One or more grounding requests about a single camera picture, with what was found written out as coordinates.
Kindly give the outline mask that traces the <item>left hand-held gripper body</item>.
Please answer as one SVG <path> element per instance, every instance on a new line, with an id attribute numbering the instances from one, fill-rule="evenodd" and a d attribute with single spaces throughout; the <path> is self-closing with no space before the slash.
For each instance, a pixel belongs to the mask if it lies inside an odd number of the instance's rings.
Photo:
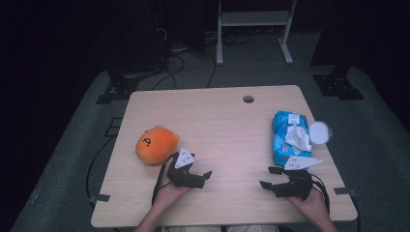
<path id="1" fill-rule="evenodd" d="M 167 177 L 176 187 L 193 189 L 195 183 L 206 182 L 203 175 L 191 174 L 190 169 L 195 162 L 194 154 L 182 148 L 180 152 L 172 155 L 172 162 L 168 167 Z"/>

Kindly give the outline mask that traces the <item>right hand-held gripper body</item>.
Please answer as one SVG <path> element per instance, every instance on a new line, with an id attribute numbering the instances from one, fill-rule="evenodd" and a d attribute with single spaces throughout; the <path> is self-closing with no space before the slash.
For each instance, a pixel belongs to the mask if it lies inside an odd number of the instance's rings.
<path id="1" fill-rule="evenodd" d="M 288 177 L 289 181 L 284 184 L 274 185 L 276 197 L 307 199 L 313 185 L 308 169 L 322 161 L 322 159 L 317 158 L 291 156 L 282 168 L 282 173 Z"/>

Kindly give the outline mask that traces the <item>blue wet wipe pack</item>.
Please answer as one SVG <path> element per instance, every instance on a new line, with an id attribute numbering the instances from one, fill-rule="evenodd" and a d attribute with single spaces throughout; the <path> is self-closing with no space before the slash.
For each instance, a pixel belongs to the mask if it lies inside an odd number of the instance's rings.
<path id="1" fill-rule="evenodd" d="M 289 111 L 276 113 L 273 122 L 273 162 L 285 170 L 301 170 L 321 163 L 312 154 L 314 145 L 326 144 L 332 131 L 324 122 L 311 125 L 303 114 Z"/>

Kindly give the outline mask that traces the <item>white wet wipe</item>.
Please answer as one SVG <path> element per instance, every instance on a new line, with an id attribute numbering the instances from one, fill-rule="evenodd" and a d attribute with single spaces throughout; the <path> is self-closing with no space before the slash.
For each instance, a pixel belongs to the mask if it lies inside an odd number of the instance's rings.
<path id="1" fill-rule="evenodd" d="M 311 151 L 309 135 L 304 128 L 299 127 L 296 124 L 287 128 L 285 142 L 292 147 L 292 150 L 296 155 L 299 155 L 302 152 Z"/>

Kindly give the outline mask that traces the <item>orange plush toy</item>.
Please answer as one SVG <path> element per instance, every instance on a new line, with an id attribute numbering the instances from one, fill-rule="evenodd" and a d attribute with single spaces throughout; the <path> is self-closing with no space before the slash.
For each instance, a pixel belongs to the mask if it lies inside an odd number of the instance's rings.
<path id="1" fill-rule="evenodd" d="M 176 151 L 179 136 L 173 131 L 155 126 L 145 131 L 135 144 L 137 157 L 145 164 L 157 165 Z"/>

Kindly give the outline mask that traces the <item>person's left hand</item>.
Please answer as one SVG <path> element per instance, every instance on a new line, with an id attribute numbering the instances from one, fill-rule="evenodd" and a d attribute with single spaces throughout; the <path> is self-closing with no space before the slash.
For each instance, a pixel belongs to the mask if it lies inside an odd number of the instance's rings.
<path id="1" fill-rule="evenodd" d="M 158 185 L 155 187 L 153 208 L 167 210 L 173 206 L 190 188 L 176 187 L 167 177 L 167 170 L 159 175 Z"/>

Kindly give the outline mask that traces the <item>person's right hand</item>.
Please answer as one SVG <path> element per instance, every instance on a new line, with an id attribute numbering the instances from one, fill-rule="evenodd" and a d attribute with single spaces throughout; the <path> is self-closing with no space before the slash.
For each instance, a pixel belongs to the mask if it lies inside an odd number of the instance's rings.
<path id="1" fill-rule="evenodd" d="M 329 219 L 324 196 L 322 192 L 315 187 L 310 189 L 306 200 L 303 200 L 301 197 L 286 197 L 286 200 L 314 225 L 320 225 L 326 219 Z"/>

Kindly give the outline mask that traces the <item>grey tape strip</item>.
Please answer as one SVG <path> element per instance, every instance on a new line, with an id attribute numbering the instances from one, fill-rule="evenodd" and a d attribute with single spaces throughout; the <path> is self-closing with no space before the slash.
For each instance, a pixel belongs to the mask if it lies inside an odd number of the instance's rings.
<path id="1" fill-rule="evenodd" d="M 341 194 L 348 194 L 350 197 L 356 197 L 357 192 L 354 191 L 351 188 L 335 188 L 334 192 L 336 195 L 341 195 Z"/>
<path id="2" fill-rule="evenodd" d="M 106 194 L 98 194 L 98 195 L 92 195 L 89 197 L 89 202 L 91 203 L 97 203 L 98 201 L 102 201 L 102 202 L 108 202 L 110 198 L 110 195 L 106 195 Z"/>

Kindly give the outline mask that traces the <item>black tape square outline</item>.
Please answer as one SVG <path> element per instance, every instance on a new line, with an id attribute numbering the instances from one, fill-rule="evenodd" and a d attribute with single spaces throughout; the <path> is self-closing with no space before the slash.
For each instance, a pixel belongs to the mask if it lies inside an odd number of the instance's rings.
<path id="1" fill-rule="evenodd" d="M 104 136 L 105 137 L 116 137 L 121 128 L 123 119 L 121 117 L 114 117 L 111 119 Z"/>

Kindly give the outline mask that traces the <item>black stand base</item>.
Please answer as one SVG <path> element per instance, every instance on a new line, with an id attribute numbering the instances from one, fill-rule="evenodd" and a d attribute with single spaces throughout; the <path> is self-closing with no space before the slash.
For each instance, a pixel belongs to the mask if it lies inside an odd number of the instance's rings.
<path id="1" fill-rule="evenodd" d="M 343 101 L 362 100 L 362 93 L 347 78 L 350 65 L 336 65 L 332 72 L 315 74 L 313 79 L 324 97 L 338 97 Z"/>
<path id="2" fill-rule="evenodd" d="M 137 73 L 107 71 L 106 74 L 109 82 L 103 93 L 98 96 L 96 104 L 128 100 L 141 80 L 141 75 Z"/>

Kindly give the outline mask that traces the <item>dark equipment cabinet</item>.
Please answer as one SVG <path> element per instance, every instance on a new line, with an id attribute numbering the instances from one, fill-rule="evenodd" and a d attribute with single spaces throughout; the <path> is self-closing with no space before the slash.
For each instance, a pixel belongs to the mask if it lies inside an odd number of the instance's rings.
<path id="1" fill-rule="evenodd" d="M 108 33 L 120 74 L 153 73 L 163 68 L 152 0 L 110 0 L 114 12 Z"/>

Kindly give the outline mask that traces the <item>white metal stand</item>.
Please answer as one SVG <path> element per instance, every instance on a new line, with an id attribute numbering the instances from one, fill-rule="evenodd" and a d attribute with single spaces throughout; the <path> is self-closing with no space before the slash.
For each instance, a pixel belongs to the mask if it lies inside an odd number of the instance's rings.
<path id="1" fill-rule="evenodd" d="M 217 24 L 217 45 L 216 64 L 223 64 L 222 29 L 224 27 L 253 27 L 253 26 L 283 26 L 284 32 L 278 39 L 278 44 L 287 65 L 294 63 L 287 46 L 291 25 L 298 0 L 291 0 L 290 8 L 287 11 L 269 12 L 224 12 L 222 10 L 222 0 L 218 4 L 218 24 Z"/>

